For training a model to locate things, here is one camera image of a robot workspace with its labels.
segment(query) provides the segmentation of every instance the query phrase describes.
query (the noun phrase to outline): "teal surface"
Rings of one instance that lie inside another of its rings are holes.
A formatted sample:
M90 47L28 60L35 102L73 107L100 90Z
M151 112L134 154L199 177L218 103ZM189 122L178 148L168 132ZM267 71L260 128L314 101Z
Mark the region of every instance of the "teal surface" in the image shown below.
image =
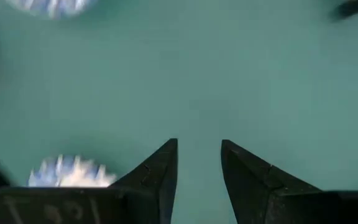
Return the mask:
M358 189L358 16L333 0L101 0L45 21L0 0L0 163L125 174L179 138L174 223L235 223L221 139L321 189Z

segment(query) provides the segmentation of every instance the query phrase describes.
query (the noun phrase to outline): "green cutting mat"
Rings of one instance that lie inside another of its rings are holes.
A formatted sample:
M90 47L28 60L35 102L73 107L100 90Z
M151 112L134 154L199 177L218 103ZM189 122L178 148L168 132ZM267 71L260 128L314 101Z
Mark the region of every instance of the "green cutting mat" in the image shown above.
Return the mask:
M43 21L0 0L0 163L125 174L179 138L173 223L234 223L228 138L322 189L358 189L358 16L337 0L100 0Z

